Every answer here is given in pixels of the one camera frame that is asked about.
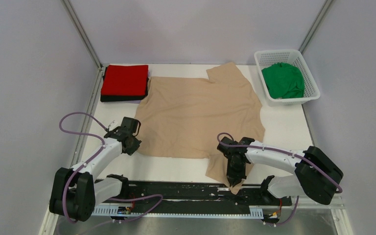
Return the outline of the beige t shirt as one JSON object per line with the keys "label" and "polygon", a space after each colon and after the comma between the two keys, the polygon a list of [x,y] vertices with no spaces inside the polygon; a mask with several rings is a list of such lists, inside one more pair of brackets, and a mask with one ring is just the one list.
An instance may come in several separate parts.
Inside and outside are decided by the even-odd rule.
{"label": "beige t shirt", "polygon": [[226,132],[263,141],[262,104],[235,63],[207,70],[208,78],[157,77],[137,107],[138,152],[146,156],[208,159],[205,175],[227,185],[227,159],[217,150]]}

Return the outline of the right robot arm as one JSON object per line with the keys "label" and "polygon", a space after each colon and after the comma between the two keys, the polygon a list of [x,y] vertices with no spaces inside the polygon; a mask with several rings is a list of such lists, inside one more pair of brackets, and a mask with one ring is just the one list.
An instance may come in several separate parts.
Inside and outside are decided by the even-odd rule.
{"label": "right robot arm", "polygon": [[287,196],[307,196],[319,204],[329,205],[334,195],[343,191],[342,170],[318,147],[287,150],[248,137],[235,141],[227,133],[217,141],[217,150],[228,162],[226,178],[231,187],[246,180],[249,165],[268,165],[289,173],[288,176],[271,175],[262,181],[260,198],[266,204]]}

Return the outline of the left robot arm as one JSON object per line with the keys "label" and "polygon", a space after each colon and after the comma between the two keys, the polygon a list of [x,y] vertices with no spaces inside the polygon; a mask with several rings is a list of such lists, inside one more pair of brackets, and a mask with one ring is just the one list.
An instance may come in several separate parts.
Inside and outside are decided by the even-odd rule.
{"label": "left robot arm", "polygon": [[130,197],[129,180],[110,174],[99,179],[101,172],[120,155],[131,156],[139,148],[137,139],[141,122],[124,117],[120,126],[106,128],[101,145],[87,160],[71,168],[56,171],[49,200],[49,211],[64,216],[68,222],[86,221],[99,204],[115,198],[125,202]]}

